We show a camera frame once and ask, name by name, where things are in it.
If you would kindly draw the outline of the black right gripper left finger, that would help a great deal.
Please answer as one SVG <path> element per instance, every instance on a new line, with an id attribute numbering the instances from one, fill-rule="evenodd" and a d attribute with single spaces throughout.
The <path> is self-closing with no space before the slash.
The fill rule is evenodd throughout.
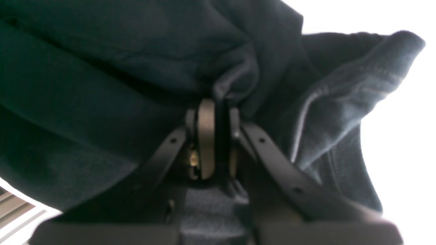
<path id="1" fill-rule="evenodd" d="M 187 189 L 215 168 L 215 104 L 204 99 L 132 174 L 40 224 L 29 243 L 178 245 Z"/>

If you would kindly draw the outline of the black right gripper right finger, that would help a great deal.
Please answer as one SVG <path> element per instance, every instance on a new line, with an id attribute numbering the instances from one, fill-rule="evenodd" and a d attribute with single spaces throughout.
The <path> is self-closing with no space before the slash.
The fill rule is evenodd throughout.
<path id="1" fill-rule="evenodd" d="M 403 244 L 393 223 L 314 182 L 236 107 L 218 103 L 216 128 L 225 173 L 249 197 L 249 245 Z"/>

